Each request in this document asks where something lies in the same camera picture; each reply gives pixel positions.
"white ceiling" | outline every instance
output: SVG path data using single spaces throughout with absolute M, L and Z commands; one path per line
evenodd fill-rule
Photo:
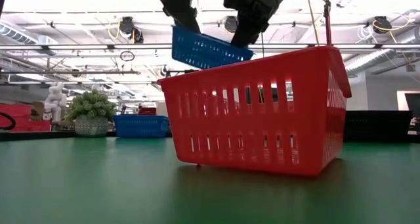
M 232 34 L 226 32 L 218 23 L 227 15 L 235 15 L 236 12 L 227 10 L 222 5 L 223 0 L 193 0 L 193 6 L 197 7 L 198 22 L 202 24 L 203 33 L 212 35 L 225 41 L 230 41 Z M 366 22 L 374 16 L 384 15 L 389 20 L 394 20 L 394 27 L 403 26 L 407 21 L 400 18 L 401 14 L 409 10 L 419 8 L 419 0 L 353 0 L 346 4 L 345 8 L 336 6 L 338 0 L 331 0 L 331 25 L 332 39 L 334 43 L 355 43 L 360 40 L 358 31 Z M 322 18 L 324 2 L 311 0 L 315 19 Z M 1 19 L 17 25 L 21 30 L 32 35 L 47 35 L 57 41 L 58 44 L 110 44 L 127 43 L 123 37 L 112 39 L 108 35 L 108 28 L 116 28 L 117 23 L 123 16 L 132 16 L 144 34 L 145 43 L 170 43 L 172 19 L 163 14 L 162 4 L 159 0 L 6 0 Z M 420 14 L 417 12 L 412 19 L 413 26 L 420 22 Z M 54 22 L 57 30 L 49 26 Z M 315 35 L 310 27 L 312 21 L 307 0 L 284 0 L 277 13 L 270 20 L 270 27 L 264 33 L 264 43 L 315 43 Z M 325 43 L 326 35 L 324 27 L 317 29 L 320 41 Z M 379 42 L 388 41 L 390 35 L 374 35 Z M 0 38 L 2 44 L 17 44 L 4 37 Z M 109 75 L 115 81 L 143 81 L 156 80 L 147 68 L 159 70 L 162 65 L 171 68 L 187 68 L 187 66 L 171 60 L 170 51 L 159 50 L 156 52 L 141 51 L 132 65 L 125 65 L 125 70 L 133 67 L 140 71 L 141 75 L 119 76 Z M 346 60 L 351 55 L 344 55 Z M 115 58 L 121 66 L 123 64 L 118 57 Z M 46 58 L 29 58 L 28 60 L 46 65 Z M 52 58 L 51 64 L 62 60 Z M 64 64 L 59 64 L 55 70 L 67 68 L 84 68 L 111 70 L 115 64 L 110 57 L 96 58 L 67 58 Z M 136 93 L 146 95 L 161 95 L 157 89 L 145 85 L 128 85 L 128 88 Z

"white figurine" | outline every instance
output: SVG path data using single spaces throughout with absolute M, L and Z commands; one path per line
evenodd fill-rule
M 44 120 L 49 120 L 51 116 L 54 122 L 61 120 L 61 108 L 67 105 L 67 97 L 62 93 L 63 86 L 64 84 L 60 82 L 49 87 L 49 95 L 44 102 Z

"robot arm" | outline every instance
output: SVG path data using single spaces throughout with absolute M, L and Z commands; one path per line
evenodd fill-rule
M 163 11 L 172 16 L 177 26 L 184 26 L 200 33 L 196 21 L 197 10 L 191 7 L 192 0 L 161 0 Z M 259 33 L 268 27 L 268 20 L 277 11 L 283 0 L 224 0 L 226 8 L 238 11 L 238 28 L 231 44 L 244 47 L 255 43 Z

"green tabletop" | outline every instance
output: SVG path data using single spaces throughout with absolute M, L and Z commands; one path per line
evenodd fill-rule
M 420 145 L 346 144 L 321 176 L 183 164 L 172 139 L 0 143 L 0 223 L 420 223 Z

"ceiling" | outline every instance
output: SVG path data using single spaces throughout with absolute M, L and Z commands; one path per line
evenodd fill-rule
M 225 9 L 223 0 L 193 0 L 198 8 L 198 22 L 203 33 L 230 41 L 232 34 L 228 33 L 222 20 L 236 12 Z M 326 42 L 326 31 L 322 16 L 324 2 L 311 0 L 315 23 L 321 43 Z M 361 32 L 367 22 L 372 23 L 375 16 L 386 16 L 392 23 L 394 31 L 399 35 L 413 28 L 420 22 L 418 0 L 331 0 L 331 29 L 334 43 L 371 43 L 372 37 L 362 39 Z M 144 43 L 170 43 L 171 24 L 173 20 L 162 12 L 159 0 L 6 0 L 1 15 L 1 21 L 14 26 L 17 30 L 33 37 L 45 35 L 60 45 L 77 44 L 120 44 L 129 43 L 123 36 L 117 39 L 115 35 L 118 22 L 124 16 L 132 16 L 136 27 L 144 35 Z M 373 34 L 379 43 L 390 40 L 389 34 Z M 308 0 L 284 0 L 277 13 L 270 19 L 270 26 L 263 33 L 263 43 L 315 43 L 316 37 L 312 27 L 312 19 Z M 0 35 L 0 44 L 21 44 L 13 39 Z M 123 62 L 119 55 L 121 51 L 58 51 L 50 57 L 50 66 L 54 70 L 98 70 L 113 71 L 124 65 L 124 70 L 133 69 L 140 74 L 107 75 L 107 81 L 156 81 L 161 78 L 163 66 L 170 69 L 188 69 L 187 65 L 171 59 L 171 50 L 141 50 L 133 51 L 134 61 Z M 46 67 L 47 55 L 35 51 L 8 51 L 15 57 Z M 343 54 L 346 61 L 355 54 Z M 90 81 L 85 76 L 73 78 L 63 76 L 70 81 Z M 147 96 L 150 101 L 163 100 L 163 94 L 152 84 L 133 85 L 121 84 L 119 90 L 128 90 L 136 96 Z

